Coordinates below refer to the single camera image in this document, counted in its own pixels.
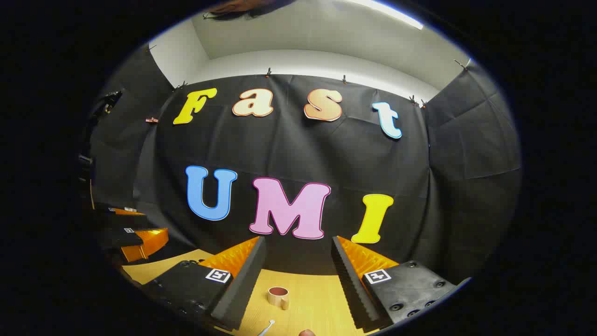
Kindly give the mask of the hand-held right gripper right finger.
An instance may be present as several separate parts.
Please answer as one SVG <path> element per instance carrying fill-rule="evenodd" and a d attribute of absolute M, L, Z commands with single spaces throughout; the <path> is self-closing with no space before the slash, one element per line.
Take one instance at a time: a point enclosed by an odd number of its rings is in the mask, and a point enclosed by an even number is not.
<path fill-rule="evenodd" d="M 332 239 L 331 257 L 354 325 L 365 332 L 401 327 L 471 280 L 452 284 L 418 261 L 395 262 L 340 236 Z"/>

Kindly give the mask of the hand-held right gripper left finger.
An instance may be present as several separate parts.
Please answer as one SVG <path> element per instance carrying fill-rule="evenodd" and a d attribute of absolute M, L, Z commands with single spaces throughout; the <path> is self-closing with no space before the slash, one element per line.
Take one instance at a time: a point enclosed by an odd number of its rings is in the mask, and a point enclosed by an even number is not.
<path fill-rule="evenodd" d="M 266 239 L 249 239 L 202 262 L 178 262 L 141 291 L 198 327 L 239 329 L 266 258 Z"/>

